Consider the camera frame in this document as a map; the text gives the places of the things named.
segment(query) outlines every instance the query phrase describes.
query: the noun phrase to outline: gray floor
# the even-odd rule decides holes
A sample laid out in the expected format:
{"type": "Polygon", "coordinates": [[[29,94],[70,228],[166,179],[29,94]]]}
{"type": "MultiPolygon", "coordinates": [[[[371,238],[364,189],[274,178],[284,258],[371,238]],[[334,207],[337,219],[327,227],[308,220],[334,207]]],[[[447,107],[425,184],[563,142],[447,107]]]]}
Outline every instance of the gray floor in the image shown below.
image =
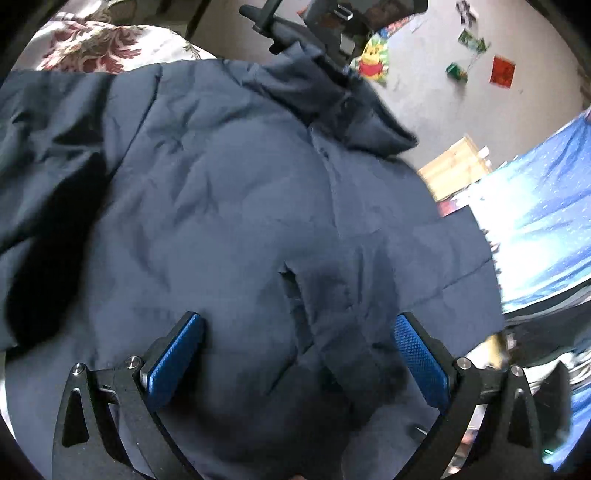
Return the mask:
{"type": "MultiPolygon", "coordinates": [[[[139,0],[144,6],[154,0],[139,0]]],[[[299,20],[309,0],[284,0],[279,14],[299,20]]],[[[264,0],[214,0],[194,37],[195,45],[227,59],[268,63],[271,44],[238,14],[244,3],[264,0]]],[[[187,18],[192,0],[174,0],[174,15],[187,18]]],[[[390,110],[420,140],[405,158],[420,168],[464,134],[487,145],[494,166],[526,153],[576,116],[582,108],[578,63],[555,29],[525,0],[472,0],[480,15],[475,32],[492,44],[470,70],[467,85],[447,78],[453,61],[467,67],[472,53],[457,42],[462,32],[455,0],[432,0],[427,13],[389,41],[388,84],[376,86],[390,110]],[[516,64],[514,83],[503,89],[489,83],[493,57],[516,64]]]]}

